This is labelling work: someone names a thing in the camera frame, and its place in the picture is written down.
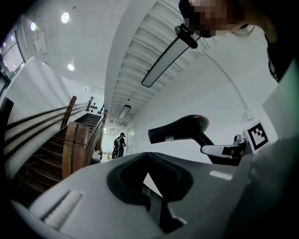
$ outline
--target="staircase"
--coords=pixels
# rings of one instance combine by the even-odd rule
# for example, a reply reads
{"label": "staircase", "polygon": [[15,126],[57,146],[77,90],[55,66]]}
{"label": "staircase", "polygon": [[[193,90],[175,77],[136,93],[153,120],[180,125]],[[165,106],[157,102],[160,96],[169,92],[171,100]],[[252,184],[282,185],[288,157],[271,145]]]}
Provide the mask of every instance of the staircase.
{"label": "staircase", "polygon": [[[75,122],[89,126],[90,133],[100,116],[85,114]],[[26,207],[46,190],[62,180],[62,155],[67,127],[45,142],[27,160],[13,181],[13,199]]]}

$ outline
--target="black clamp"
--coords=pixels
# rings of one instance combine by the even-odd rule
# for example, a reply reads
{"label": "black clamp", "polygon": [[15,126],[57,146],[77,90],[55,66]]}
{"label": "black clamp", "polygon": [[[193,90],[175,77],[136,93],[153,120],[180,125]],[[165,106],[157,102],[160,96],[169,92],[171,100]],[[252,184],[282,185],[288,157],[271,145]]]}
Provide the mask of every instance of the black clamp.
{"label": "black clamp", "polygon": [[176,26],[175,31],[178,38],[181,39],[183,42],[185,42],[192,49],[196,49],[198,47],[198,44],[193,37],[193,32],[188,27],[186,27],[185,24]]}

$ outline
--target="railing post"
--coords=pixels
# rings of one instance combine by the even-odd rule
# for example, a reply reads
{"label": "railing post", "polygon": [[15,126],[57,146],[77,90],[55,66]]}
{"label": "railing post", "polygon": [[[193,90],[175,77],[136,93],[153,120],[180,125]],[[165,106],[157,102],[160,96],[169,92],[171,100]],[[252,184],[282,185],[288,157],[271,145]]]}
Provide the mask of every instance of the railing post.
{"label": "railing post", "polygon": [[63,179],[86,166],[88,133],[89,127],[84,124],[72,122],[68,125],[62,158]]}
{"label": "railing post", "polygon": [[5,132],[7,128],[7,123],[9,119],[9,115],[11,113],[11,110],[13,109],[14,103],[8,99],[4,98],[1,108],[0,108],[0,156],[1,158],[4,157],[4,140],[5,140]]}
{"label": "railing post", "polygon": [[96,151],[97,150],[101,151],[101,145],[102,145],[102,140],[103,140],[103,135],[104,135],[104,127],[105,127],[105,123],[106,123],[107,112],[108,112],[107,110],[104,110],[103,121],[102,121],[102,124],[99,127],[99,137],[98,137],[98,140],[97,140],[97,144],[95,146]]}
{"label": "railing post", "polygon": [[88,106],[87,106],[86,111],[89,110],[89,107],[90,107],[90,104],[92,103],[92,101],[93,101],[93,96],[91,96],[91,98],[90,98],[90,100],[89,100],[89,102],[88,102]]}
{"label": "railing post", "polygon": [[71,101],[69,103],[69,106],[67,107],[66,111],[65,111],[65,114],[64,114],[64,120],[62,121],[61,123],[61,127],[60,129],[63,129],[64,127],[66,127],[67,125],[67,122],[69,121],[69,117],[70,117],[70,114],[71,114],[71,111],[73,110],[73,107],[75,105],[75,102],[77,100],[77,97],[76,96],[73,96],[71,98]]}

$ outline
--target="black hair dryer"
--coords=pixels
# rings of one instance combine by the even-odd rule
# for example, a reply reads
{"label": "black hair dryer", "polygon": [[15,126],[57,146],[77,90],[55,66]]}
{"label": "black hair dryer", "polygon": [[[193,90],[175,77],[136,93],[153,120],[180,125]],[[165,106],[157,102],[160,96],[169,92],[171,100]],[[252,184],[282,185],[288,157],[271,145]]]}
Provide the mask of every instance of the black hair dryer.
{"label": "black hair dryer", "polygon": [[150,129],[151,144],[174,140],[195,140],[201,146],[201,152],[206,154],[212,163],[237,166],[244,156],[247,142],[240,141],[234,145],[214,145],[204,134],[209,126],[209,120],[201,115],[188,115],[168,125]]}
{"label": "black hair dryer", "polygon": [[193,139],[199,145],[214,145],[204,134],[209,126],[209,120],[201,115],[188,115],[168,125],[150,129],[149,140],[151,144],[173,140]]}

